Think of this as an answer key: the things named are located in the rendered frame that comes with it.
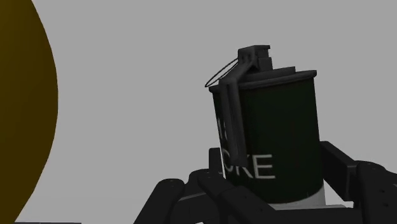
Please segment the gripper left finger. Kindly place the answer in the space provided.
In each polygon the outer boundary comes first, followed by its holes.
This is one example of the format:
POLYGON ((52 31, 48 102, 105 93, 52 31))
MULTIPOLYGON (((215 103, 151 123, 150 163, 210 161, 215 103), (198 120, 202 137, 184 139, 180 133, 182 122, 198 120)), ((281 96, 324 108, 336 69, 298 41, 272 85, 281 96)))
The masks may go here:
POLYGON ((221 150, 209 150, 209 167, 158 182, 134 224, 276 224, 276 211, 221 170, 221 150))

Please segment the dark green canister with lever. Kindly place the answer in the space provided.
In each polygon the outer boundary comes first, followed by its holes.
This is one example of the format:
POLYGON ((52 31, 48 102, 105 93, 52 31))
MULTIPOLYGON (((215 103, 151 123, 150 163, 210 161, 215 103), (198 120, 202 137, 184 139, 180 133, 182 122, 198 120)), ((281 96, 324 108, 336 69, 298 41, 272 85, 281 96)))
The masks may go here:
POLYGON ((278 208, 325 205, 315 70, 276 69, 241 48, 209 86, 226 179, 278 208))

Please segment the large dark yellow round object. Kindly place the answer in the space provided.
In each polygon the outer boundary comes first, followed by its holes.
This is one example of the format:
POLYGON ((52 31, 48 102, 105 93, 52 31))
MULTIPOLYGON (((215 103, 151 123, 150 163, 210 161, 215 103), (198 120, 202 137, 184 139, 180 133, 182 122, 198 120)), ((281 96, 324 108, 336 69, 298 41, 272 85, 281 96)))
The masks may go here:
POLYGON ((55 61, 32 0, 0 0, 0 224, 14 224, 47 163, 57 124, 55 61))

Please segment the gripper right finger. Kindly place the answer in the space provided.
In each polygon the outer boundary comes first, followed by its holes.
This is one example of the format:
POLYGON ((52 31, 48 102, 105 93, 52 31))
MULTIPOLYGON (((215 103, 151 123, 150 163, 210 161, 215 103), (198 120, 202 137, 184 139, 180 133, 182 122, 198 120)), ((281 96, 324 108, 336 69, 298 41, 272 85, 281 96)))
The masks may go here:
POLYGON ((397 174, 374 162, 354 160, 321 141, 323 178, 352 208, 338 208, 339 224, 397 224, 397 174))

